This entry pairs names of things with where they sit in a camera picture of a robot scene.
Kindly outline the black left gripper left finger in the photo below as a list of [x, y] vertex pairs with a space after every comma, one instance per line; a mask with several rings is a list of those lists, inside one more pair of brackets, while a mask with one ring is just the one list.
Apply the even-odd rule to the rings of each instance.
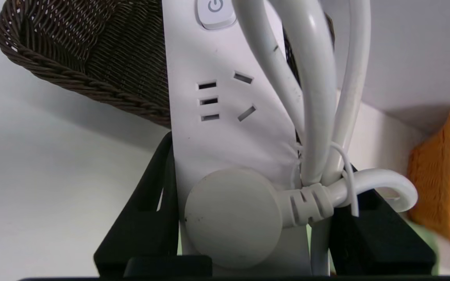
[[167, 133], [94, 254], [100, 276], [123, 276], [130, 259], [177, 253], [179, 207], [173, 136]]

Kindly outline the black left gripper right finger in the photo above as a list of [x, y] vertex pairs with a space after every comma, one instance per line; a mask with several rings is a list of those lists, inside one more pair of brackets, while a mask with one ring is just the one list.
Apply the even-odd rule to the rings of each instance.
[[359, 216], [336, 208], [331, 219], [330, 254], [339, 276], [430, 275], [432, 248], [370, 190], [358, 195]]

